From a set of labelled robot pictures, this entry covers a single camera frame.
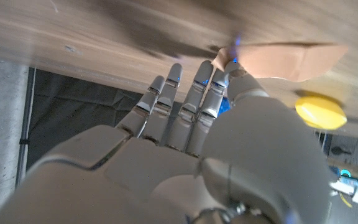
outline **cable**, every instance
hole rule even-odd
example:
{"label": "cable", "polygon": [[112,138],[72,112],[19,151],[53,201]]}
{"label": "cable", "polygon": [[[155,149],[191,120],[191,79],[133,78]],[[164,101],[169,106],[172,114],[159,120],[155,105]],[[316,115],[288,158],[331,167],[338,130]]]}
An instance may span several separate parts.
{"label": "cable", "polygon": [[349,208],[352,208],[353,206],[345,199],[345,197],[343,197],[342,193],[339,193],[339,196],[341,196],[341,199],[343,201],[343,203],[345,203],[345,205],[347,205]]}

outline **metal rod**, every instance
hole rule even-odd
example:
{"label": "metal rod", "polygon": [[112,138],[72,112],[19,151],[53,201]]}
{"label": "metal rod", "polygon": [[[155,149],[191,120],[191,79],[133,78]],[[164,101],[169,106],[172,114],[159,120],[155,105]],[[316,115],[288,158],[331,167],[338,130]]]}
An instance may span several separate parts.
{"label": "metal rod", "polygon": [[17,161],[17,172],[16,172],[16,182],[15,188],[19,186],[22,182],[25,169],[27,164],[27,149],[28,149],[28,138],[29,138],[29,127],[32,111],[32,102],[34,98],[34,83],[35,83],[35,73],[36,68],[29,68],[29,77],[27,79],[27,91],[25,93],[25,103],[24,103],[24,114],[23,114],[23,126],[22,134],[20,139],[20,148],[19,148],[19,158]]}

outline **robot finger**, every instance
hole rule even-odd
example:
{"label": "robot finger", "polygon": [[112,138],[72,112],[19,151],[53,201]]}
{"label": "robot finger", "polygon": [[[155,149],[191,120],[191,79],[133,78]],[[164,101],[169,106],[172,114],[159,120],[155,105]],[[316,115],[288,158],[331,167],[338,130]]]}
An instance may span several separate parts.
{"label": "robot finger", "polygon": [[157,98],[160,95],[164,86],[164,77],[157,76],[150,85],[147,92],[142,96],[136,106],[133,107],[124,119],[122,119],[116,128],[121,128],[127,131],[134,137],[139,137],[140,133],[144,129],[147,118],[154,108],[154,104],[157,102]]}
{"label": "robot finger", "polygon": [[227,98],[231,107],[234,107],[236,102],[248,96],[269,97],[258,81],[238,63],[229,62],[226,65],[225,73],[228,74],[230,82],[230,88],[227,89]]}
{"label": "robot finger", "polygon": [[179,110],[178,116],[173,122],[166,143],[167,147],[179,151],[185,150],[191,129],[196,120],[201,99],[203,98],[213,69],[211,62],[207,60],[200,65],[194,77],[193,84]]}
{"label": "robot finger", "polygon": [[172,68],[165,80],[164,88],[147,120],[143,130],[142,138],[160,144],[168,119],[172,110],[173,101],[177,93],[183,69],[180,64],[172,65]]}
{"label": "robot finger", "polygon": [[226,73],[216,69],[211,86],[197,115],[186,153],[194,156],[200,155],[209,128],[218,117],[219,107],[221,106],[228,83]]}

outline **wood grain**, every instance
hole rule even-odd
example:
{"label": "wood grain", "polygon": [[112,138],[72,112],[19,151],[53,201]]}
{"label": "wood grain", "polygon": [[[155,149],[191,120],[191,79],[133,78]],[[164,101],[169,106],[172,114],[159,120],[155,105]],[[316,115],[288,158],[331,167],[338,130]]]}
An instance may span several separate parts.
{"label": "wood grain", "polygon": [[179,62],[178,101],[199,64],[238,37],[348,45],[322,77],[260,82],[291,108],[304,91],[337,99],[349,117],[337,132],[358,136],[358,1],[0,0],[0,57],[138,92]]}

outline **blue component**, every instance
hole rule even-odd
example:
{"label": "blue component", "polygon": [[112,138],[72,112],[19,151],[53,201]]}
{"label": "blue component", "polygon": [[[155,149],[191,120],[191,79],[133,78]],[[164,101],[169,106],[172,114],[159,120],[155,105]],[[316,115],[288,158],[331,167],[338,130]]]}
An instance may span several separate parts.
{"label": "blue component", "polygon": [[351,177],[351,173],[348,170],[341,170],[341,175],[347,174],[349,177]]}
{"label": "blue component", "polygon": [[330,169],[335,175],[337,175],[337,176],[340,176],[340,175],[341,175],[341,173],[340,173],[338,167],[329,166],[329,169]]}
{"label": "blue component", "polygon": [[221,115],[222,113],[228,111],[230,109],[230,103],[229,100],[224,97],[221,103],[221,107],[219,107],[219,112],[218,112],[218,116]]}

